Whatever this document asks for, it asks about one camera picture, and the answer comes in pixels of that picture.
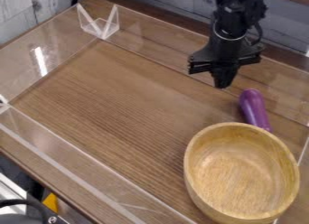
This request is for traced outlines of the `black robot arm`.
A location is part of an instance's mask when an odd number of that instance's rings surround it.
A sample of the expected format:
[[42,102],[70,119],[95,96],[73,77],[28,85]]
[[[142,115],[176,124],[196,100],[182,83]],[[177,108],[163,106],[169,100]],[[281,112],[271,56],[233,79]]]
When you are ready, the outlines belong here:
[[230,86],[242,66],[261,61],[265,45],[260,21],[265,0],[216,0],[209,41],[189,57],[189,73],[209,72],[218,89]]

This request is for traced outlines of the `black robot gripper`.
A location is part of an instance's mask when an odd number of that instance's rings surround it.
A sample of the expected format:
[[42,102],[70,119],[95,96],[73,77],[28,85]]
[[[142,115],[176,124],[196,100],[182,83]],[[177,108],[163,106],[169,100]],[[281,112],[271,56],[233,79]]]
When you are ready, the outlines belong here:
[[189,57],[189,73],[212,71],[216,87],[226,88],[240,67],[260,62],[264,49],[262,43],[250,43],[245,37],[225,39],[214,34],[205,47]]

